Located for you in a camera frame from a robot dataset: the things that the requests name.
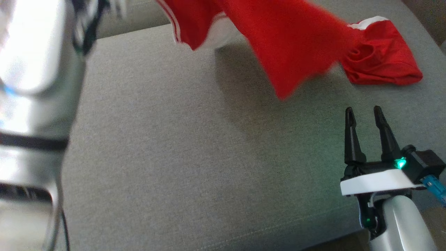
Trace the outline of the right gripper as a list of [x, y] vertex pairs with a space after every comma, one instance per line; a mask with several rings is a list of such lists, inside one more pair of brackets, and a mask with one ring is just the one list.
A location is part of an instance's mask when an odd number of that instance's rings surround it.
[[377, 238], [386, 230], [383, 205], [385, 199], [375, 200], [377, 196], [392, 198], [403, 195], [412, 199], [411, 189], [414, 187], [402, 172], [406, 160], [402, 158], [400, 147], [388, 124], [380, 106], [373, 108], [375, 124], [380, 133], [381, 162], [371, 162], [364, 166], [367, 159], [361, 151], [356, 132], [356, 119], [352, 107], [345, 111], [345, 149], [344, 162], [348, 166], [341, 178], [341, 194], [354, 196], [358, 200], [359, 222], [362, 228], [368, 230], [371, 239]]

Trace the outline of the red mesh shorts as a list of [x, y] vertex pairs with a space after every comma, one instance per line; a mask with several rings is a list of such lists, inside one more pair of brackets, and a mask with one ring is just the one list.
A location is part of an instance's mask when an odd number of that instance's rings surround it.
[[411, 49], [391, 20], [373, 16], [349, 27], [355, 46], [340, 63], [352, 84], [406, 86], [422, 80]]

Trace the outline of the large grey sofa seat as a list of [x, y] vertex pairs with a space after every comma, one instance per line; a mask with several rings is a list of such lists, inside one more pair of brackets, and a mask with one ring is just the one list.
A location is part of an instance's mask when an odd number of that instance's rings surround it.
[[170, 24], [100, 38], [63, 165], [71, 251], [301, 250], [360, 230], [343, 197], [344, 114], [369, 160], [381, 106], [401, 146], [446, 160], [446, 55], [400, 0], [316, 0], [348, 22], [385, 16], [423, 80], [352, 85], [341, 67], [282, 102], [238, 36], [175, 44]]

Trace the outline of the red white-trimmed jersey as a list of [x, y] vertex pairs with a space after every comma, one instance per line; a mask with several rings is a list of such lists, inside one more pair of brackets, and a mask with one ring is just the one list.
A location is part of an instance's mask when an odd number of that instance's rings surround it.
[[241, 33], [276, 96], [326, 72], [354, 45], [347, 23], [308, 0], [156, 0], [172, 23], [177, 44], [219, 48]]

